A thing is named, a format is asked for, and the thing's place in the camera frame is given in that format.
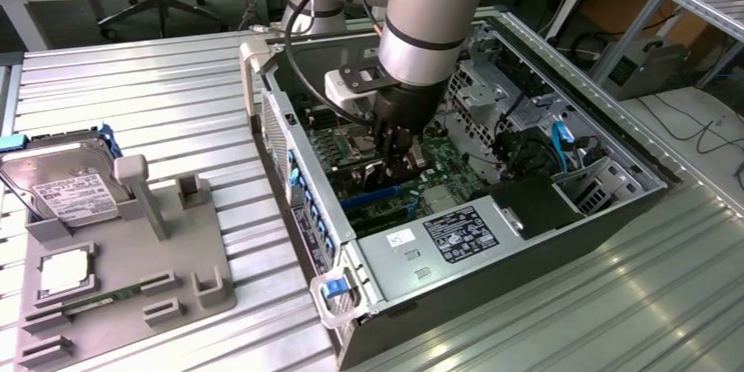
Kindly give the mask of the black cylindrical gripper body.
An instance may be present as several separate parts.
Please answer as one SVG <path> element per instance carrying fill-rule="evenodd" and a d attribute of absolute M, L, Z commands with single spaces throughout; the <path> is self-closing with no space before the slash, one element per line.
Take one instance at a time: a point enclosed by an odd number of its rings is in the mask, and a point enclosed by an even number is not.
<path fill-rule="evenodd" d="M 383 87 L 375 95 L 374 115 L 390 126 L 421 134 L 435 114 L 447 81 L 433 85 L 398 84 Z"/>

